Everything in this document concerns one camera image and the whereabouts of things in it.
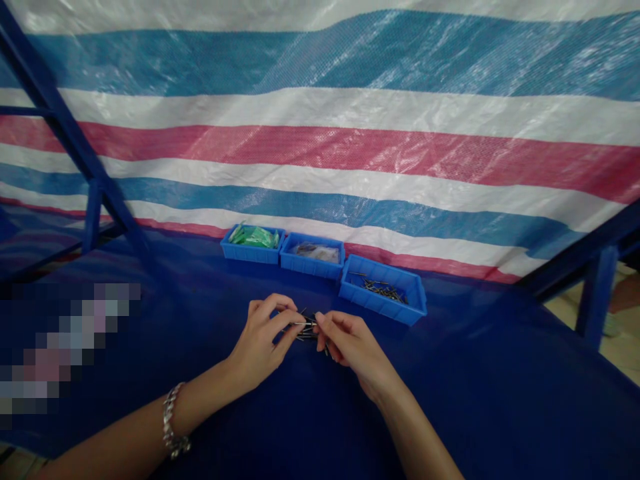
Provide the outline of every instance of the hand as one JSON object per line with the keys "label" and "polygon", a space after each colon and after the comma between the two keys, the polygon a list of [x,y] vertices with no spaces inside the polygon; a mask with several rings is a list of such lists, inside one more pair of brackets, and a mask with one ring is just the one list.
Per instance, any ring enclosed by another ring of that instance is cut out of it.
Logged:
{"label": "hand", "polygon": [[[274,310],[280,313],[269,319]],[[237,396],[256,388],[280,366],[304,325],[292,325],[277,345],[273,344],[273,339],[288,324],[306,321],[297,310],[293,300],[277,293],[264,301],[249,303],[245,329],[230,356],[224,360],[229,378],[237,388]]]}
{"label": "hand", "polygon": [[404,383],[393,365],[376,342],[371,330],[360,317],[330,311],[316,313],[318,327],[317,350],[328,346],[333,360],[344,367],[351,367],[358,376],[362,390],[374,402]]}

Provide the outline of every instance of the blue metal frame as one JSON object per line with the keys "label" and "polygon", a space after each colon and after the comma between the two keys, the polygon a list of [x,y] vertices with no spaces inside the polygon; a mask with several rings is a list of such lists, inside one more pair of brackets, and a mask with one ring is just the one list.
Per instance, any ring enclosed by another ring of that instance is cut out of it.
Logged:
{"label": "blue metal frame", "polygon": [[589,262],[575,331],[598,350],[611,300],[611,288],[618,263],[618,247],[610,245]]}
{"label": "blue metal frame", "polygon": [[640,200],[637,200],[528,274],[518,285],[544,303],[585,279],[576,332],[597,349],[611,299],[616,263],[639,245]]}
{"label": "blue metal frame", "polygon": [[96,244],[100,204],[104,204],[113,220],[122,228],[141,262],[151,271],[156,271],[157,264],[151,256],[148,242],[128,210],[120,190],[108,176],[60,96],[51,72],[20,29],[4,0],[0,0],[0,51],[35,106],[2,107],[0,114],[44,117],[71,160],[89,182],[83,253],[90,251]]}

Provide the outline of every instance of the pixelated blur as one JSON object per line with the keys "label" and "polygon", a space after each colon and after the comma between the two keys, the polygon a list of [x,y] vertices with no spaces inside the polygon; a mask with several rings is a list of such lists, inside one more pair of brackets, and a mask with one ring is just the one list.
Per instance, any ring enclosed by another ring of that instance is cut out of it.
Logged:
{"label": "pixelated blur", "polygon": [[48,399],[93,364],[94,349],[106,348],[109,334],[139,314],[140,284],[13,285],[0,300],[3,328],[31,322],[36,334],[24,345],[0,340],[0,428],[12,415],[47,413]]}

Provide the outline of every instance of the left hand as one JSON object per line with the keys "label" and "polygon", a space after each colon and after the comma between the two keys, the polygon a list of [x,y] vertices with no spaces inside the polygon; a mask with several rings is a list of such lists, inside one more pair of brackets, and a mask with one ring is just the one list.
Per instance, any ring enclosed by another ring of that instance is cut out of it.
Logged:
{"label": "left hand", "polygon": [[[270,319],[274,310],[280,313]],[[245,329],[230,356],[224,360],[239,395],[256,388],[280,366],[305,326],[292,325],[277,345],[273,344],[273,339],[288,324],[306,321],[297,310],[293,300],[278,293],[249,303]]]}

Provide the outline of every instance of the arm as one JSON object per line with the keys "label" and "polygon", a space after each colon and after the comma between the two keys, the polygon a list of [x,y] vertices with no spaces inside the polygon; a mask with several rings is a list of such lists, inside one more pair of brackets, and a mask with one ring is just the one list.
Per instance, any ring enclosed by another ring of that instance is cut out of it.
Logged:
{"label": "arm", "polygon": [[[269,320],[275,309],[281,313]],[[277,345],[273,339],[288,324],[305,321],[296,310],[290,298],[277,294],[249,304],[247,324],[229,358],[180,390],[171,419],[176,436],[190,434],[278,368],[304,326],[294,325]],[[163,443],[164,400],[162,396],[96,433],[40,470],[39,478],[128,480],[148,477],[169,453]]]}
{"label": "arm", "polygon": [[409,480],[462,479],[462,474],[360,317],[331,311],[316,314],[318,351],[328,343],[332,358],[351,367],[389,428]]}

